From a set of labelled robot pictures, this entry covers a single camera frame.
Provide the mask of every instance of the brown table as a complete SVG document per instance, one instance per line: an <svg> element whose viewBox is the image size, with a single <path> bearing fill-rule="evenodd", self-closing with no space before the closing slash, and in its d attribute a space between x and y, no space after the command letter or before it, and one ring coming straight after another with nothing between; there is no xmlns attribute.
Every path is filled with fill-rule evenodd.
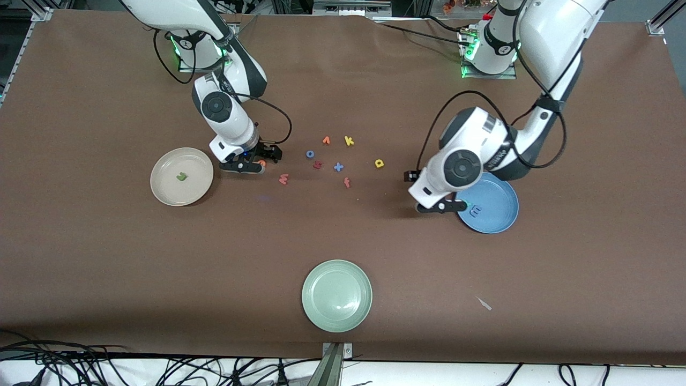
<svg viewBox="0 0 686 386"><path fill-rule="evenodd" d="M510 119L525 111L538 91L523 71L461 79L454 46L362 17L259 17L240 37L268 74L265 98L293 119L283 162L217 172L202 201L168 207L152 166L214 136L191 85L124 12L56 11L36 26L0 110L0 326L142 352L317 356L352 341L366 359L684 363L686 101L661 38L598 26L565 156L512 182L519 218L489 236L417 214L402 174L454 93L478 89ZM475 104L455 102L438 131ZM265 138L285 133L268 107L244 106ZM374 288L344 334L300 305L307 273L336 258Z"/></svg>

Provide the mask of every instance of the green plate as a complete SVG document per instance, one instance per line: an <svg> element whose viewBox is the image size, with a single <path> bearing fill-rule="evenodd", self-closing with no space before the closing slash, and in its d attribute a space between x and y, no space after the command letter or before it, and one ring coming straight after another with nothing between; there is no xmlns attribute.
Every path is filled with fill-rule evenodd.
<svg viewBox="0 0 686 386"><path fill-rule="evenodd" d="M305 279L303 308L309 320L324 331L352 330L372 308L372 284L364 271L349 261L323 262Z"/></svg>

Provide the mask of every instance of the blue plate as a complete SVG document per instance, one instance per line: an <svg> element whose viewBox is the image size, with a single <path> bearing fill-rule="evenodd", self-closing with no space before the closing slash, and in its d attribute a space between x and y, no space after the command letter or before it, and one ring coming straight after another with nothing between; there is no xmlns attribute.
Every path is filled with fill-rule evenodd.
<svg viewBox="0 0 686 386"><path fill-rule="evenodd" d="M471 188L456 194L467 202L458 216L468 227L483 234L500 233L515 223L519 214L517 193L509 183L484 173Z"/></svg>

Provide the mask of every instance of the plate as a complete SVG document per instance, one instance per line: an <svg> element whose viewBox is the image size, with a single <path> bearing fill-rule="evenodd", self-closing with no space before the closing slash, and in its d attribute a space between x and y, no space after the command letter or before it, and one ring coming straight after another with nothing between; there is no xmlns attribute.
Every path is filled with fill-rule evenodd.
<svg viewBox="0 0 686 386"><path fill-rule="evenodd" d="M515 223L519 214L517 193L506 181L484 173L471 188L458 192L456 198L468 203L458 216L468 227L483 234L497 234Z"/></svg>
<svg viewBox="0 0 686 386"><path fill-rule="evenodd" d="M324 331L352 330L372 308L372 284L364 271L349 261L323 262L305 279L303 308L309 320Z"/></svg>
<svg viewBox="0 0 686 386"><path fill-rule="evenodd" d="M150 189L159 201L179 207L200 200L212 185L213 175L212 161L205 153L178 148L163 155L152 168Z"/></svg>

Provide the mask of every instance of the metal leg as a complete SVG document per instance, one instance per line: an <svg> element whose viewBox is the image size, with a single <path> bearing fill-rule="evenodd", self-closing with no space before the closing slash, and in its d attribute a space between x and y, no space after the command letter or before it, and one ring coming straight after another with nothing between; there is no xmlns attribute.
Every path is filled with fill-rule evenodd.
<svg viewBox="0 0 686 386"><path fill-rule="evenodd" d="M686 0L671 0L664 8L657 12L652 19L646 21L646 29L651 36L660 36L665 34L664 25L675 17L681 10L686 7Z"/></svg>
<svg viewBox="0 0 686 386"><path fill-rule="evenodd" d="M327 353L319 362L317 370L309 379L307 386L338 386L341 381L343 370L343 356L345 343L332 343L327 348Z"/></svg>

